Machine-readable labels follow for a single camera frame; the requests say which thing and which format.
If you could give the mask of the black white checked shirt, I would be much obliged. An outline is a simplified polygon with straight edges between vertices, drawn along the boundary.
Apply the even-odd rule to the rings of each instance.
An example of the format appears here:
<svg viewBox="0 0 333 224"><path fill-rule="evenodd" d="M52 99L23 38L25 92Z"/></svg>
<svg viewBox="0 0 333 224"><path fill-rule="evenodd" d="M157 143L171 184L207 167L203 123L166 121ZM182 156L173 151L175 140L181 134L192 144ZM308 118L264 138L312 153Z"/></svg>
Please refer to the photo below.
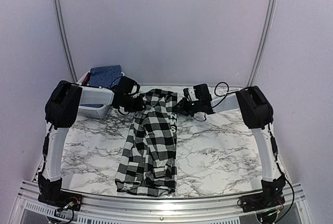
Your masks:
<svg viewBox="0 0 333 224"><path fill-rule="evenodd" d="M152 89L139 95L116 172L117 191L160 197L176 189L177 93Z"/></svg>

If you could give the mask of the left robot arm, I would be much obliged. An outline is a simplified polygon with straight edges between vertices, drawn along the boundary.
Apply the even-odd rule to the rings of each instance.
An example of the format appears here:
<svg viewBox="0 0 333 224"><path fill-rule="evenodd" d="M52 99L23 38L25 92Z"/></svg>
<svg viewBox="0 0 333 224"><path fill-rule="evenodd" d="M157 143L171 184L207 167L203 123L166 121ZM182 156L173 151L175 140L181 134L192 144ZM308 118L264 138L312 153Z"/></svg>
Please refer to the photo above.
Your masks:
<svg viewBox="0 0 333 224"><path fill-rule="evenodd" d="M81 196L62 191L61 159L69 129L76 121L81 104L101 104L128 113L142 111L145 104L133 89L140 86L122 76L111 88L88 86L62 80L53 90L45 105L46 136L42 154L43 167L38 172L38 200L53 206L63 206L70 200L80 201Z"/></svg>

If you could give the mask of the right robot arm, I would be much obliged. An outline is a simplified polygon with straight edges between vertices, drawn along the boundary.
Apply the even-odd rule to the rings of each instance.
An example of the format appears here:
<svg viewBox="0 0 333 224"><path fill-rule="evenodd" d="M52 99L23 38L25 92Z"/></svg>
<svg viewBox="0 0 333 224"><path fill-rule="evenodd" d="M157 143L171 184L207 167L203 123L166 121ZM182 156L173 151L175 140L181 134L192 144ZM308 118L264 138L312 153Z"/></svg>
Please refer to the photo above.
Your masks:
<svg viewBox="0 0 333 224"><path fill-rule="evenodd" d="M283 196L286 177L278 161L278 146L274 136L273 108L258 86L248 86L238 91L227 90L225 94L211 94L207 84L193 87L195 99L192 100L188 89L183 98L173 106L173 110L184 116L196 113L212 115L223 111L239 109L244 124L251 130L260 155L262 165L262 192L254 197L241 198L246 204L270 207Z"/></svg>

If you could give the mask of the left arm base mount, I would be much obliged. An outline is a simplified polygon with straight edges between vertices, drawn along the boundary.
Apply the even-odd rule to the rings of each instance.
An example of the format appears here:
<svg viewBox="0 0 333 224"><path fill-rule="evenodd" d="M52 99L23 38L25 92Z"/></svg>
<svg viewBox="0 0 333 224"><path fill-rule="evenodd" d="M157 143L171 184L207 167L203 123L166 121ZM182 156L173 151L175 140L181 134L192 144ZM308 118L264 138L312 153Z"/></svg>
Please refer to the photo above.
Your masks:
<svg viewBox="0 0 333 224"><path fill-rule="evenodd" d="M82 200L83 195L74 194L66 191L61 191L60 196L57 200L51 200L41 194L38 196L38 201L41 203L55 206L64 210L71 208L74 211L79 211L81 209Z"/></svg>

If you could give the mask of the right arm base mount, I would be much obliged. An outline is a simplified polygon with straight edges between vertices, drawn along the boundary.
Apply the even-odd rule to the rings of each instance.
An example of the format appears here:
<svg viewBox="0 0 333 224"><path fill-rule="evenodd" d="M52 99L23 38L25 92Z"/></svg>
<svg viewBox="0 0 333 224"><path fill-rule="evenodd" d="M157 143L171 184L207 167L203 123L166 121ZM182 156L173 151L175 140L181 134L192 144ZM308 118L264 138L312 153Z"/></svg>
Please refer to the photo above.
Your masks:
<svg viewBox="0 0 333 224"><path fill-rule="evenodd" d="M237 201L237 205L242 208L244 213L282 206L284 203L285 199L282 193L279 193L275 197L270 197L264 196L262 192L243 195Z"/></svg>

